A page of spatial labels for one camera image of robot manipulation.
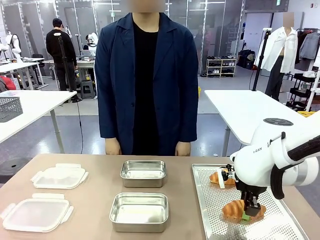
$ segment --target gray stool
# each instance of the gray stool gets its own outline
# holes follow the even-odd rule
[[[18,157],[7,160],[0,164],[0,184],[8,182],[17,172],[19,172],[31,158]]]
[[[95,98],[96,94],[94,91],[94,86],[92,81],[82,81],[81,82],[81,98],[82,99],[93,99]]]

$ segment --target croissant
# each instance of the croissant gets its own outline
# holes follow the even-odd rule
[[[228,169],[223,169],[223,171],[227,173],[229,172]],[[210,182],[212,182],[213,184],[219,184],[219,178],[218,178],[217,172],[215,172],[210,176]],[[229,178],[227,181],[224,182],[224,185],[235,185],[235,184],[236,182],[233,178]]]
[[[223,216],[226,220],[239,223],[242,220],[244,208],[244,200],[234,200],[222,208]],[[249,222],[259,221],[264,217],[265,212],[266,207],[261,205],[261,210],[258,212],[256,216],[250,216]]]

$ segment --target brown table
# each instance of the brown table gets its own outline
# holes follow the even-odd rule
[[[167,181],[162,188],[125,188],[120,170],[126,160],[163,160]],[[31,198],[33,193],[61,193],[74,206],[69,220],[49,233],[18,232],[0,226],[0,240],[204,240],[204,227],[191,170],[192,164],[226,164],[222,157],[145,157],[78,154],[36,156],[0,188],[0,212],[9,204]],[[88,178],[71,190],[37,189],[30,179],[56,163],[77,163]],[[163,193],[169,199],[169,221],[163,233],[113,231],[109,213],[121,192]],[[319,239],[320,218],[295,187],[285,188],[285,202],[311,240]]]

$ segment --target white plastic lid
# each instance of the white plastic lid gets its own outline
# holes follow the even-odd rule
[[[63,194],[35,193],[17,205],[10,204],[2,213],[3,227],[8,230],[47,233],[70,217],[74,207]]]
[[[38,189],[74,189],[88,176],[80,164],[57,163],[31,179]]]

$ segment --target black shirt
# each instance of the black shirt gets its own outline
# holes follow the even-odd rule
[[[61,31],[59,29],[53,29],[46,35],[46,50],[53,57],[55,63],[62,63],[62,53],[58,41],[58,36],[54,34],[60,33],[63,41],[63,48],[65,52],[65,56],[68,62],[73,62],[75,66],[77,66],[76,53],[74,49],[74,45],[69,37],[69,35]]]
[[[157,32],[145,32],[133,22],[135,47],[135,110],[133,155],[158,155],[159,134],[154,102]]]

